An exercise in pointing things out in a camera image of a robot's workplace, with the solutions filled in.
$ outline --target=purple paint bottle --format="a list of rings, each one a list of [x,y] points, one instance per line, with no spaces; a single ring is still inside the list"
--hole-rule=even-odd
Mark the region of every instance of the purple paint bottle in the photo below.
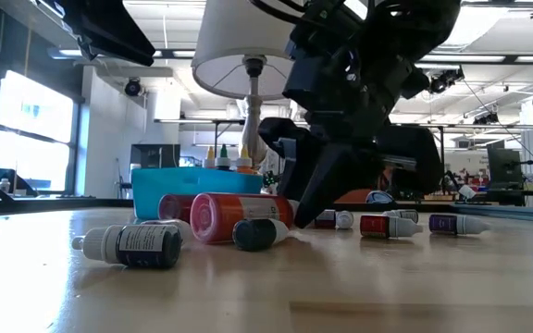
[[[488,224],[470,216],[433,214],[429,218],[429,230],[438,234],[477,235],[489,229]]]

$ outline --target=wooden table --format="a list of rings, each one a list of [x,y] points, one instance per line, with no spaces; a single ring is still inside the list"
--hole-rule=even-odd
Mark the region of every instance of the wooden table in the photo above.
[[[362,240],[356,225],[296,230],[263,253],[194,243],[169,271],[71,249],[89,228],[131,219],[0,217],[0,332],[533,332],[532,222],[401,240]]]

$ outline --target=computer monitor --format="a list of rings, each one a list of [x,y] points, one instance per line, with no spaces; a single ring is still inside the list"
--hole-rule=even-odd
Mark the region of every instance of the computer monitor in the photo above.
[[[179,144],[133,144],[130,147],[130,162],[141,168],[178,167]]]
[[[491,187],[519,187],[521,190],[524,176],[519,152],[511,149],[488,149],[488,152]]]

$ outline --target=security camera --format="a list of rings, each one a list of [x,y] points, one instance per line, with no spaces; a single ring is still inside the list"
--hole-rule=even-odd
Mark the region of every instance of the security camera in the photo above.
[[[125,94],[130,97],[138,97],[145,93],[145,89],[141,86],[140,78],[129,78],[129,82],[125,85]]]

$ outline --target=bottle label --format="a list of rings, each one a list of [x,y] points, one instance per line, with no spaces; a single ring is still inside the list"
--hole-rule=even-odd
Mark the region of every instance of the bottle label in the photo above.
[[[385,216],[368,216],[361,219],[361,235],[364,237],[387,239],[388,218]]]
[[[126,226],[120,236],[120,251],[162,252],[168,226]]]
[[[435,233],[455,235],[457,233],[457,220],[457,216],[431,216],[429,219],[429,230]]]
[[[244,198],[241,197],[240,204],[244,218],[274,218],[279,219],[280,212],[277,202],[268,198]]]

